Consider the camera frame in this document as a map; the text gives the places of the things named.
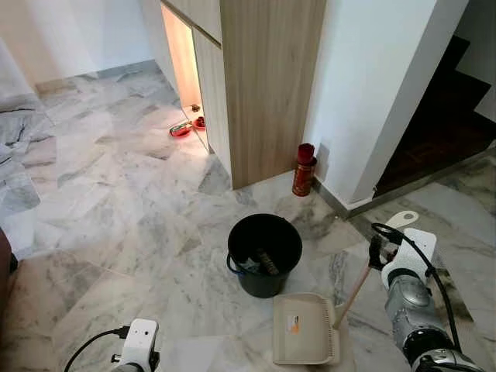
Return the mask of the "beige dustpan with wooden handle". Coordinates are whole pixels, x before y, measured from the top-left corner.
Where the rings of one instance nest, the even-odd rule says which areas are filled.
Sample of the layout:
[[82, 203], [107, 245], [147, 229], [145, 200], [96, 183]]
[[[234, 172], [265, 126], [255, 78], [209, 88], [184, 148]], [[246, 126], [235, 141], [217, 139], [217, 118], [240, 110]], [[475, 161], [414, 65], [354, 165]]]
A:
[[[383, 225], [373, 223], [372, 237], [391, 233], [419, 218], [417, 212], [405, 210], [390, 217]], [[367, 261], [350, 289], [346, 301], [336, 304], [318, 293], [278, 294], [273, 300], [272, 355], [277, 365], [315, 365], [353, 370], [350, 334], [345, 319], [357, 301], [361, 288], [373, 272]]]

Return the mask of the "red spray can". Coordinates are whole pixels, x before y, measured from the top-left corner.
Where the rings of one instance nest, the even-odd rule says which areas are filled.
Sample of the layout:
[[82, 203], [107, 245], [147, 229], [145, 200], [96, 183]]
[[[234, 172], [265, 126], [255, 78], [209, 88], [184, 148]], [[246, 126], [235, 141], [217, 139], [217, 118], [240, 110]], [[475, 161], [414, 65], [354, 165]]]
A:
[[298, 146], [295, 156], [295, 169], [293, 180], [293, 194], [307, 196], [311, 194], [313, 183], [313, 171], [318, 163], [315, 158], [315, 146], [312, 144], [301, 144]]

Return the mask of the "light wooden cabinet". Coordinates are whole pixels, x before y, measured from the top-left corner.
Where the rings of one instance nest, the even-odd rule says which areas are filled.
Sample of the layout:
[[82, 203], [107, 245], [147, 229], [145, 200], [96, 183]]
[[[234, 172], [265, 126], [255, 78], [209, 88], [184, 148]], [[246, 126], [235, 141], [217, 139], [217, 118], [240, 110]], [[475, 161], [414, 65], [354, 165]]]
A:
[[159, 0], [191, 29], [208, 146], [248, 187], [295, 167], [327, 0]]

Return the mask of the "black plastic bucket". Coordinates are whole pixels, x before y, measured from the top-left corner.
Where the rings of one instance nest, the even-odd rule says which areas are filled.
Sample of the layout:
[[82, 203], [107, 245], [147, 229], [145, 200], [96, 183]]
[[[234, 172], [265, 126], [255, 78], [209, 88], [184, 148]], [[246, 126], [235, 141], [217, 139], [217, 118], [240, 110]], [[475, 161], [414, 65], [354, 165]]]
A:
[[228, 270], [256, 298], [279, 295], [302, 256], [300, 233], [276, 214], [251, 214], [235, 223], [227, 248]]

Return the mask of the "red bowl with silver item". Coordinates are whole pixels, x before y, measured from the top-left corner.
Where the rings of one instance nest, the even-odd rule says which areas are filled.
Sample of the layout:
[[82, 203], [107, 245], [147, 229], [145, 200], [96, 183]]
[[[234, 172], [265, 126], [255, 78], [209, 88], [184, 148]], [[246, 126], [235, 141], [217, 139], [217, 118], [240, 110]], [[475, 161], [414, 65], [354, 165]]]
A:
[[189, 133], [192, 131], [194, 131], [194, 125], [192, 125], [191, 122], [183, 122], [170, 127], [169, 135], [174, 138], [184, 138], [188, 137]]

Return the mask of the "dark wooden staircase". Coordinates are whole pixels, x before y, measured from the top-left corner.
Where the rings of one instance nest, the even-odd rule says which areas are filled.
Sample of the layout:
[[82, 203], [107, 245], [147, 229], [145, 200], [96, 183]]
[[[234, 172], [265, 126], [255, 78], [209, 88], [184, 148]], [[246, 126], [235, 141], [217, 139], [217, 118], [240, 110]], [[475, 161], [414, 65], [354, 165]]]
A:
[[456, 69], [470, 46], [453, 36], [396, 151], [376, 184], [385, 195], [489, 148], [495, 122], [476, 111], [491, 85]]

